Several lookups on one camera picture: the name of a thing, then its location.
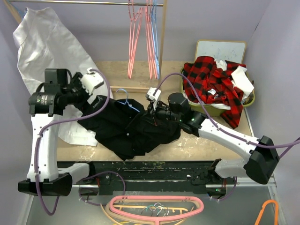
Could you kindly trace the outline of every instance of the green basket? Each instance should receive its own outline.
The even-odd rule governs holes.
[[[183,93],[183,81],[181,81],[180,88],[181,88],[181,92]],[[243,106],[244,107],[249,107],[254,103],[254,101],[255,101],[255,93],[253,92],[253,98],[252,98],[251,102],[249,102],[247,104],[244,104]],[[189,102],[189,105],[191,106],[191,108],[193,110],[201,112],[201,113],[205,113],[204,110],[202,109],[201,105],[196,104],[196,103],[192,103],[192,102]],[[204,107],[205,107],[205,109],[207,110],[207,112],[209,113],[210,116],[220,116],[222,113],[224,113],[226,111],[226,109],[217,109],[217,108],[215,108],[211,105],[205,105]]]

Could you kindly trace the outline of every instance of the wall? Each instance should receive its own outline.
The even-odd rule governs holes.
[[[255,136],[275,144],[300,136],[300,1],[272,0],[248,44],[245,61],[254,78],[256,100],[249,108]],[[275,170],[278,194],[289,224],[299,224],[300,146]]]
[[[0,195],[1,224],[16,225],[25,194],[17,183],[26,178],[31,156],[29,93],[17,69],[17,49],[12,33],[17,27],[0,1]]]
[[[168,0],[164,60],[194,60],[196,42],[199,39],[248,41],[269,1]],[[28,3],[15,5],[24,8]],[[33,9],[45,7],[55,10],[93,60],[128,60],[130,22],[126,6],[51,3],[32,5]],[[157,8],[157,21],[160,34],[161,7]],[[141,29],[136,59],[146,60],[146,52],[145,31]]]

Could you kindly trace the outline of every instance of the wooden frame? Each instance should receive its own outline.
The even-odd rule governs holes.
[[[127,3],[121,3],[121,2],[95,2],[95,1],[68,1],[68,0],[11,0],[8,2],[8,0],[3,0],[4,4],[9,9],[10,13],[13,15],[15,20],[18,23],[21,23],[22,18],[18,14],[16,8],[10,4],[10,2],[51,2],[51,3],[70,3],[70,4],[100,4],[100,5],[127,5]],[[163,7],[163,20],[162,20],[162,30],[161,30],[161,38],[160,38],[160,54],[159,54],[159,71],[161,73],[162,68],[162,61],[163,61],[163,51],[164,51],[164,39],[165,39],[165,21],[166,21],[166,10],[167,10],[167,2],[168,0],[164,0],[163,4],[158,4],[157,6]],[[143,6],[144,3],[134,3],[134,5]],[[147,93],[149,87],[121,87],[121,86],[111,86],[112,92],[115,92],[119,88],[125,88],[128,92],[131,93]]]

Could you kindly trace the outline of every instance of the black shirt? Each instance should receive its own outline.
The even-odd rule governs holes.
[[[83,116],[99,110],[106,96],[98,95],[85,110]],[[144,156],[160,144],[168,144],[180,137],[178,123],[152,118],[139,102],[128,99],[128,105],[118,103],[125,99],[110,99],[106,108],[98,115],[80,120],[78,123],[87,130],[96,132],[95,139],[108,149],[114,151],[122,160],[134,156]]]

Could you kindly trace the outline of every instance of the red plaid shirt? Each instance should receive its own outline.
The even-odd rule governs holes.
[[[230,61],[226,61],[226,63],[227,70],[223,71],[217,68],[213,57],[200,56],[194,63],[184,64],[183,74],[193,84],[200,99],[205,104],[223,103],[230,106],[231,109],[222,113],[221,117],[232,128],[236,128],[239,125],[243,110],[241,100],[244,93],[239,88],[233,87],[231,73],[238,66],[246,67],[246,65]],[[186,80],[183,80],[183,88],[188,99],[198,103],[192,88]]]

